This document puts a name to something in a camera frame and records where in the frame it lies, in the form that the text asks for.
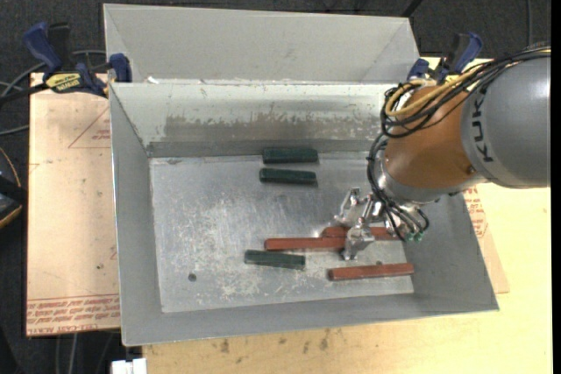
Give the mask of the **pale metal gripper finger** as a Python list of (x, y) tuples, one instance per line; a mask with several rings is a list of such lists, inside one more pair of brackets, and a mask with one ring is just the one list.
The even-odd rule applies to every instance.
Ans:
[(357, 226), (366, 206), (366, 197), (359, 187), (352, 187), (345, 195), (334, 220), (345, 226)]
[(343, 249), (343, 260), (354, 260), (361, 251), (366, 249), (374, 241), (375, 238), (370, 230), (369, 224), (364, 218), (359, 218), (357, 223), (352, 225), (347, 231)]

